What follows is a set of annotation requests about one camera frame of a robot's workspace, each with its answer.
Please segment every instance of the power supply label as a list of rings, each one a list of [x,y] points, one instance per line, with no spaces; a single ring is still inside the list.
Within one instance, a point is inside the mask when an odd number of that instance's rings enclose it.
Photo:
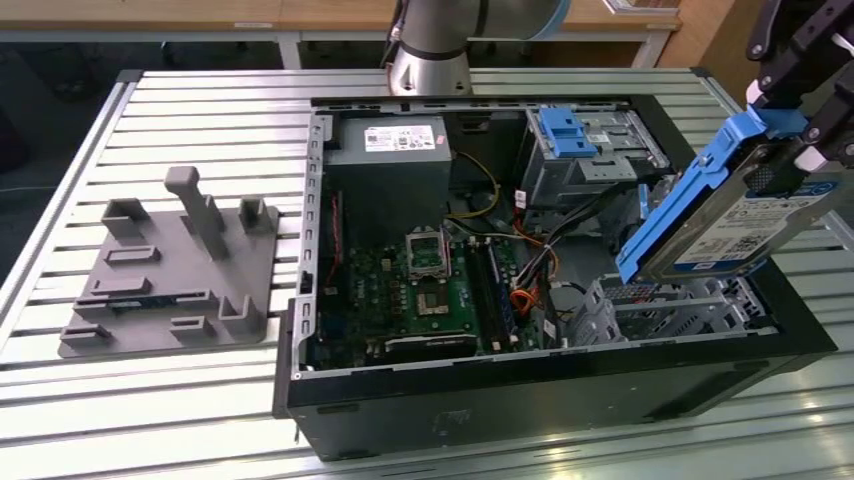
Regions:
[[[369,127],[365,130],[366,152],[435,150],[437,141],[430,125]]]
[[[817,203],[834,188],[837,182],[806,182],[789,198],[749,193],[685,251],[674,269],[729,270],[741,265],[784,231],[789,216]]]

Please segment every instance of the gray stand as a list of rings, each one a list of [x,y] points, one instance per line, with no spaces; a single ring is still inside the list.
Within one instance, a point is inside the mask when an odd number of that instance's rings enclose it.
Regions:
[[[148,213],[112,200],[110,235],[60,336],[60,356],[82,357],[259,342],[267,333],[276,247],[275,207],[244,198],[219,210],[194,167],[164,184],[187,213]]]

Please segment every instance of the slotted aluminum table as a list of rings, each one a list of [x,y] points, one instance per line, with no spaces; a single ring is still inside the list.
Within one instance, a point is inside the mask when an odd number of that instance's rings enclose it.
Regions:
[[[479,94],[654,94],[695,149],[738,108],[687,70],[478,70],[474,84]],[[135,196],[150,211],[178,208],[162,186],[171,165],[196,165],[220,207],[244,194],[279,207],[271,310],[286,308],[308,99],[386,92],[375,70],[147,72],[116,84],[0,292],[0,478],[854,474],[854,240],[833,214],[776,259],[840,353],[686,420],[323,464],[294,423],[270,417],[275,319],[250,348],[100,362],[58,356],[106,202]]]

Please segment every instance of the motherboard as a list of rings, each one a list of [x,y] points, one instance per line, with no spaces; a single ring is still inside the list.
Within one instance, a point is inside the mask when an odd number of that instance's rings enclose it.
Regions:
[[[405,242],[350,250],[326,289],[314,357],[320,369],[386,365],[538,348],[537,327],[517,318],[505,240],[450,241],[417,231]]]

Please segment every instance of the green motherboard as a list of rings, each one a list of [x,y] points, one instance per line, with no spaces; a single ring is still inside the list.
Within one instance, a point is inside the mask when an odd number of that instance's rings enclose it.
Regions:
[[[438,248],[446,249],[443,273],[413,278],[411,266],[421,269],[442,264]],[[507,241],[450,242],[441,246],[413,242],[411,261],[406,243],[351,249],[349,253],[346,278],[339,279],[338,287],[326,289],[320,302],[314,355],[320,369],[375,364],[378,353],[391,346],[406,347],[398,358],[407,361],[431,359],[418,353],[435,353],[441,342],[469,343],[470,350],[454,350],[450,345],[451,353],[467,356],[537,348],[535,326],[514,317],[510,306],[510,279],[518,266]],[[489,288],[471,262],[489,267],[483,270],[490,280],[498,280],[489,282]],[[386,359],[386,363],[398,361]]]

